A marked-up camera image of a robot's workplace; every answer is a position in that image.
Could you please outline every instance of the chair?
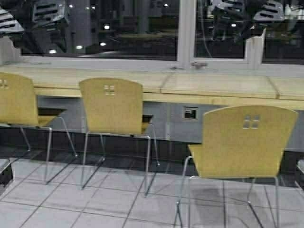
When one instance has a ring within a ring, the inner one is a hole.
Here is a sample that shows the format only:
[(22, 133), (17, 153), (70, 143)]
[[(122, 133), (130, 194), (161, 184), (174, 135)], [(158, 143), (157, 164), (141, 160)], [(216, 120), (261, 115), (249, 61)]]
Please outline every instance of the chair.
[(185, 161), (175, 222), (178, 217), (182, 224), (180, 200), (187, 166), (193, 159), (201, 178), (252, 178), (247, 202), (261, 227), (250, 194), (256, 178), (274, 178), (279, 228), (277, 175), (297, 116), (295, 111), (272, 106), (228, 107), (205, 113), (203, 144), (189, 145), (192, 156)]
[(25, 128), (36, 128), (48, 131), (46, 168), (44, 174), (46, 184), (51, 182), (68, 166), (61, 169), (53, 178), (47, 180), (52, 141), (52, 128), (48, 125), (55, 118), (61, 120), (73, 154), (75, 157), (78, 156), (68, 132), (66, 122), (59, 116), (63, 111), (64, 109), (38, 108), (34, 85), (31, 79), (14, 74), (0, 73), (0, 123), (2, 124), (1, 127), (20, 129), (28, 148), (28, 151), (21, 157), (31, 152), (31, 146), (24, 131)]
[[(147, 185), (151, 138), (143, 135), (150, 125), (153, 130), (155, 157), (159, 167), (155, 127), (150, 120), (152, 116), (143, 115), (143, 87), (141, 84), (114, 78), (92, 78), (79, 83), (80, 91), (84, 101), (88, 132), (85, 137), (83, 156), (83, 169), (81, 175), (82, 189), (91, 180), (100, 165), (105, 161), (105, 144), (103, 135), (144, 138), (148, 141), (146, 167), (145, 167), (145, 193), (149, 192), (152, 185), (152, 178)], [(103, 156), (93, 174), (84, 183), (84, 167), (86, 164), (86, 151), (88, 136), (90, 134), (100, 135), (103, 148)]]

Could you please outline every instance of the glass pane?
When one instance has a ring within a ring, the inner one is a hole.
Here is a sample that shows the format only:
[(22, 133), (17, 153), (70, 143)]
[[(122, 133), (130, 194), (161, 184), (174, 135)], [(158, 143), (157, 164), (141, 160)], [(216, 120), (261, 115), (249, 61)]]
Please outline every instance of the glass pane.
[(214, 39), (214, 16), (211, 3), (210, 0), (198, 0), (195, 57), (244, 58), (246, 42), (235, 43), (233, 38), (237, 29), (242, 25), (241, 21), (231, 23), (225, 33)]
[(284, 11), (284, 22), (266, 30), (263, 63), (303, 64), (304, 2), (285, 1)]
[[(177, 59), (179, 0), (66, 2), (68, 26), (57, 33), (45, 29), (33, 33), (47, 56)], [(22, 53), (37, 54), (25, 48)]]

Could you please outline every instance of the electrical outlet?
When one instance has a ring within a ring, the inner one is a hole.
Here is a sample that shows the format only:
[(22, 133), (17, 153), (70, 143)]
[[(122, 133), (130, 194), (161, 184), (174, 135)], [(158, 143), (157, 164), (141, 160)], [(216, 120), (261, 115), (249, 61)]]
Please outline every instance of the electrical outlet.
[(196, 108), (196, 107), (184, 107), (183, 119), (196, 121), (198, 119), (198, 108)]

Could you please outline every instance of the chrome chair frame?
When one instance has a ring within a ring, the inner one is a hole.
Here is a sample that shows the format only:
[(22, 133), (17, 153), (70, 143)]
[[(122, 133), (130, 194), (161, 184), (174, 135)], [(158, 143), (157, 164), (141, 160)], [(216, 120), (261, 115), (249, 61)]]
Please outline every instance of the chrome chair frame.
[[(155, 134), (155, 127), (152, 123), (149, 123), (149, 125), (152, 126), (153, 130), (153, 139), (154, 139), (154, 146), (155, 146), (155, 158), (156, 158), (156, 166), (157, 168), (160, 166), (159, 163), (159, 156), (158, 156), (158, 148), (157, 148), (157, 141), (156, 141), (156, 134)], [(103, 155), (102, 157), (98, 160), (98, 162), (95, 164), (97, 165), (96, 169), (94, 172), (90, 175), (90, 177), (86, 180), (84, 183), (84, 172), (85, 172), (85, 165), (86, 165), (86, 153), (87, 153), (87, 144), (88, 144), (88, 137), (89, 135), (99, 135), (100, 136), (100, 141), (101, 145), (103, 148)], [(82, 162), (82, 173), (81, 173), (81, 180), (80, 180), (80, 185), (81, 189), (83, 190), (88, 182), (92, 179), (92, 177), (95, 175), (95, 173), (98, 171), (98, 169), (101, 167), (102, 163), (106, 159), (106, 151), (105, 151), (105, 143), (103, 141), (103, 136), (118, 136), (118, 137), (127, 137), (127, 138), (138, 138), (138, 139), (147, 139), (148, 140), (148, 148), (147, 148), (147, 157), (146, 157), (146, 167), (145, 167), (145, 179), (144, 179), (144, 188), (145, 188), (145, 196), (148, 195), (150, 187), (152, 186), (152, 183), (154, 181), (155, 175), (157, 171), (154, 173), (153, 178), (150, 181), (150, 184), (148, 185), (148, 175), (149, 175), (149, 163), (150, 163), (150, 154), (151, 154), (151, 137), (148, 135), (130, 135), (130, 134), (111, 134), (111, 133), (92, 133), (92, 132), (87, 132), (85, 134), (85, 147), (84, 147), (84, 155), (83, 155), (83, 162)]]
[[(68, 140), (69, 140), (69, 144), (70, 144), (70, 146), (72, 148), (72, 151), (73, 151), (73, 154), (74, 154), (74, 157), (75, 157), (73, 159), (73, 161), (74, 161), (78, 157), (78, 154), (77, 154), (77, 152), (75, 150), (75, 147), (74, 147), (74, 144), (72, 142), (71, 135), (70, 135), (70, 133), (69, 133), (69, 131), (67, 129), (66, 122), (65, 122), (64, 118), (61, 117), (61, 116), (57, 116), (54, 119), (60, 119), (61, 122), (62, 122), (62, 124), (63, 124), (63, 127), (65, 129), (65, 132), (66, 132)], [(56, 176), (58, 176), (64, 169), (66, 169), (68, 167), (69, 163), (65, 167), (63, 167), (60, 171), (58, 171), (52, 178), (50, 178), (49, 180), (47, 180), (47, 177), (48, 177), (48, 175), (47, 175), (48, 174), (48, 163), (49, 163), (49, 157), (50, 157), (51, 142), (52, 142), (52, 132), (53, 132), (53, 129), (51, 127), (39, 127), (39, 126), (27, 126), (27, 125), (5, 125), (4, 127), (10, 127), (10, 128), (16, 127), (16, 128), (20, 129), (20, 131), (21, 131), (21, 133), (23, 135), (23, 138), (24, 138), (24, 140), (26, 142), (27, 148), (28, 148), (27, 152), (24, 153), (20, 158), (26, 156), (27, 154), (29, 154), (31, 152), (31, 146), (29, 144), (29, 140), (27, 138), (27, 135), (26, 135), (24, 129), (41, 129), (41, 130), (48, 131), (46, 168), (45, 168), (45, 173), (44, 173), (44, 182), (45, 182), (45, 184), (49, 184)]]
[[(176, 225), (177, 218), (179, 218), (180, 226), (182, 228), (184, 227), (184, 225), (183, 225), (183, 222), (182, 222), (180, 206), (181, 206), (181, 198), (182, 198), (182, 195), (183, 195), (183, 189), (184, 189), (184, 184), (185, 184), (185, 179), (186, 179), (186, 171), (187, 171), (187, 167), (188, 167), (190, 159), (193, 159), (193, 157), (192, 156), (187, 157), (186, 160), (185, 160), (185, 163), (184, 163), (184, 168), (183, 168), (183, 173), (182, 173), (182, 182), (181, 182), (181, 186), (180, 186), (180, 194), (179, 194), (179, 199), (176, 202), (176, 214), (175, 214), (175, 219), (174, 219), (174, 225)], [(191, 179), (193, 179), (193, 176), (189, 177), (189, 179), (188, 179), (188, 192), (190, 192), (190, 181), (191, 181)], [(280, 228), (279, 180), (278, 180), (277, 177), (274, 177), (273, 179), (275, 180), (275, 193), (276, 193), (275, 194), (275, 200), (276, 200), (276, 228)], [(264, 228), (262, 222), (258, 218), (257, 213), (254, 210), (254, 207), (252, 206), (251, 201), (250, 201), (250, 195), (251, 195), (253, 186), (255, 184), (255, 181), (256, 181), (256, 178), (253, 178), (252, 182), (251, 182), (251, 185), (250, 185), (249, 192), (247, 194), (247, 204), (249, 205), (250, 209), (252, 210), (254, 216), (256, 217), (257, 222), (259, 223), (260, 227)], [(189, 228), (190, 228), (190, 222), (191, 222), (191, 219), (190, 219), (191, 218), (191, 214), (190, 214), (191, 210), (190, 210), (190, 208), (191, 208), (190, 194), (188, 194), (188, 227)]]

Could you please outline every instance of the metal chair leg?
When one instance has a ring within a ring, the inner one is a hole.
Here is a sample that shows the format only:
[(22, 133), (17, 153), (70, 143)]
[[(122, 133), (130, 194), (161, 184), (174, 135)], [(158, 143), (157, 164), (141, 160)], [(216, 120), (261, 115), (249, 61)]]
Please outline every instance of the metal chair leg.
[(188, 178), (188, 228), (190, 228), (191, 225), (191, 198), (190, 198), (191, 180), (192, 177), (189, 177)]
[(185, 160), (184, 169), (182, 172), (182, 181), (181, 181), (181, 185), (180, 185), (180, 195), (179, 195), (178, 201), (176, 202), (177, 212), (175, 215), (174, 224), (176, 225), (177, 217), (179, 217), (181, 227), (183, 227), (183, 222), (182, 222), (182, 217), (181, 217), (181, 213), (180, 213), (181, 212), (180, 205), (181, 205), (181, 198), (182, 198), (184, 184), (185, 184), (186, 171), (187, 171), (187, 167), (188, 167), (190, 159), (192, 159), (191, 156), (187, 157)]
[(41, 127), (41, 129), (46, 129), (48, 130), (48, 144), (47, 144), (47, 158), (46, 158), (46, 168), (45, 168), (45, 173), (44, 173), (44, 182), (47, 184), (47, 174), (48, 174), (48, 161), (49, 161), (49, 156), (50, 156), (50, 150), (51, 150), (51, 143), (52, 143), (52, 132), (53, 129), (51, 127)]
[(144, 179), (145, 196), (147, 196), (147, 193), (149, 191), (148, 176), (149, 176), (149, 163), (150, 163), (150, 153), (151, 153), (151, 137), (150, 136), (144, 136), (144, 137), (148, 140), (147, 157), (146, 157), (146, 173)]
[(252, 206), (251, 201), (250, 201), (250, 194), (251, 194), (251, 192), (252, 192), (253, 185), (255, 184), (255, 182), (256, 182), (256, 179), (253, 178), (253, 179), (252, 179), (252, 182), (251, 182), (251, 185), (250, 185), (249, 193), (247, 194), (247, 203), (248, 203), (248, 205), (249, 205), (251, 211), (253, 212), (254, 216), (256, 217), (257, 222), (259, 223), (260, 227), (261, 227), (261, 228), (264, 228), (264, 226), (263, 226), (261, 220), (260, 220), (259, 217), (257, 216), (257, 213), (256, 213), (256, 211), (255, 211), (255, 209), (254, 209), (254, 207)]
[(152, 123), (149, 123), (149, 125), (152, 127), (152, 131), (153, 131), (156, 166), (159, 167), (160, 166), (160, 161), (159, 161), (158, 147), (157, 147), (157, 141), (156, 141), (155, 126)]
[(84, 156), (83, 156), (83, 162), (82, 162), (82, 172), (81, 172), (81, 189), (83, 190), (86, 185), (88, 184), (88, 182), (93, 178), (93, 176), (95, 175), (95, 173), (98, 171), (98, 169), (100, 168), (101, 164), (105, 161), (105, 144), (104, 144), (104, 141), (103, 141), (103, 137), (102, 137), (102, 134), (99, 134), (100, 135), (100, 141), (101, 141), (101, 144), (102, 144), (102, 148), (103, 148), (103, 153), (104, 155), (101, 157), (101, 159), (97, 162), (97, 167), (96, 169), (94, 170), (94, 172), (91, 174), (91, 176), (86, 180), (86, 182), (84, 183), (84, 175), (85, 175), (85, 165), (86, 165), (86, 152), (87, 152), (87, 144), (88, 144), (88, 137), (89, 137), (89, 134), (90, 132), (87, 132), (86, 133), (86, 137), (85, 137), (85, 148), (84, 148)]
[(83, 160), (82, 160), (82, 172), (81, 172), (81, 179), (80, 179), (80, 185), (82, 186), (84, 183), (84, 173), (85, 173), (85, 165), (86, 165), (86, 150), (87, 150), (87, 142), (88, 142), (88, 137), (89, 137), (90, 132), (87, 132), (85, 134), (85, 148), (84, 148), (84, 155), (83, 155)]
[(280, 200), (279, 200), (279, 179), (274, 177), (275, 179), (275, 200), (276, 200), (276, 228), (280, 228)]
[(103, 135), (100, 134), (100, 143), (101, 143), (101, 146), (103, 148), (103, 155), (104, 155), (104, 158), (106, 156), (106, 151), (105, 151), (105, 143), (104, 143), (104, 138), (103, 138)]
[(23, 135), (23, 138), (24, 138), (24, 140), (25, 140), (25, 143), (27, 144), (28, 152), (30, 152), (30, 151), (31, 151), (31, 146), (30, 146), (30, 144), (29, 144), (29, 140), (28, 140), (27, 135), (25, 134), (25, 131), (24, 131), (24, 129), (23, 129), (22, 126), (20, 126), (20, 131), (21, 131), (21, 133), (22, 133), (22, 135)]
[(63, 126), (64, 126), (64, 128), (65, 128), (65, 131), (66, 131), (66, 135), (67, 135), (68, 140), (69, 140), (69, 142), (70, 142), (70, 146), (71, 146), (71, 148), (72, 148), (72, 150), (73, 150), (74, 156), (77, 158), (77, 157), (78, 157), (78, 154), (77, 154), (77, 152), (76, 152), (76, 150), (75, 150), (75, 147), (74, 147), (74, 144), (73, 144), (73, 141), (72, 141), (70, 132), (69, 132), (68, 129), (67, 129), (67, 125), (66, 125), (66, 122), (65, 122), (64, 118), (62, 118), (61, 116), (57, 116), (56, 118), (57, 118), (57, 119), (60, 119), (60, 120), (62, 121), (62, 124), (63, 124)]
[(159, 162), (159, 154), (158, 154), (158, 147), (157, 147), (157, 141), (156, 141), (156, 133), (155, 133), (155, 126), (152, 123), (149, 123), (149, 125), (152, 127), (153, 131), (153, 140), (154, 140), (154, 147), (155, 147), (155, 159), (156, 159), (156, 172), (154, 173), (150, 184), (147, 186), (147, 178), (148, 178), (148, 171), (149, 171), (149, 163), (150, 163), (150, 153), (147, 153), (147, 163), (146, 163), (146, 180), (145, 180), (145, 197), (148, 196), (150, 188), (154, 182), (157, 169), (160, 167), (160, 162)]

